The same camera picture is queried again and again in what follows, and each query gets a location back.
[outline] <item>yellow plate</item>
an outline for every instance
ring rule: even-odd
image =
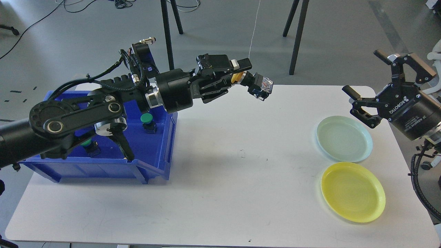
[[[337,214],[353,222],[375,220],[386,205],[380,181],[354,163],[339,162],[328,167],[321,177],[321,192]]]

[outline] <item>robotiq logo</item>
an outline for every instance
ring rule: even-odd
[[[397,104],[395,107],[393,107],[393,109],[390,110],[389,113],[393,114],[397,109],[401,108],[401,106],[403,106],[407,101],[409,101],[409,99],[406,96],[404,96],[403,100],[400,101],[400,103]]]

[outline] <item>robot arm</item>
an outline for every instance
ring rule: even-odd
[[[149,38],[132,44],[128,51],[120,50],[121,58],[105,72],[60,86],[48,100],[31,109],[29,118],[1,126],[0,168],[13,164],[19,170],[20,161],[38,154],[42,158],[66,159],[75,147],[95,135],[109,137],[127,160],[133,160],[135,155],[123,135],[127,128],[127,101],[135,100],[141,113],[158,106],[173,113],[191,107],[195,98],[208,103],[236,84],[247,86],[248,92],[261,100],[271,94],[271,80],[247,72],[252,67],[249,59],[237,61],[226,55],[205,54],[197,57],[197,73],[194,69],[159,73],[149,49],[154,41]],[[97,81],[122,63],[130,74]],[[155,78],[156,86],[150,85],[151,78]],[[98,83],[102,88],[84,97],[60,98],[63,92],[81,83]]]
[[[441,213],[425,198],[418,182],[418,169],[423,156],[434,158],[441,152],[441,105],[420,89],[420,86],[432,80],[436,73],[413,53],[404,56],[392,54],[386,57],[377,50],[374,54],[391,66],[392,82],[374,98],[362,98],[350,86],[344,86],[343,91],[351,97],[350,113],[370,128],[375,128],[384,118],[410,140],[424,139],[419,153],[412,157],[409,176],[421,203],[441,221]],[[404,64],[408,64],[417,73],[414,83],[406,82]],[[370,115],[362,109],[363,106],[376,108],[378,114]],[[435,149],[433,154],[425,154],[431,148]]]

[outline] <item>light blue plate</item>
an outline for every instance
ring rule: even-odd
[[[362,123],[344,116],[330,116],[317,127],[320,147],[338,161],[359,162],[372,152],[372,138]]]

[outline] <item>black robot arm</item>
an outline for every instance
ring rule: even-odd
[[[228,92],[235,84],[248,87],[248,92],[261,100],[272,91],[273,82],[259,74],[251,75],[249,59],[229,60],[226,55],[200,55],[198,72],[181,69],[159,73],[149,44],[154,38],[120,50],[121,58],[105,72],[67,82],[57,88],[48,100],[36,104],[29,118],[0,127],[0,169],[40,154],[42,158],[66,159],[71,151],[94,135],[109,137],[129,161],[135,158],[123,135],[127,128],[124,103],[135,100],[141,113],[163,106],[173,113],[193,105],[194,98],[208,103]],[[97,81],[124,63],[130,74]],[[149,79],[155,78],[156,86]],[[80,98],[60,98],[63,92],[81,83],[98,83],[100,89]]]

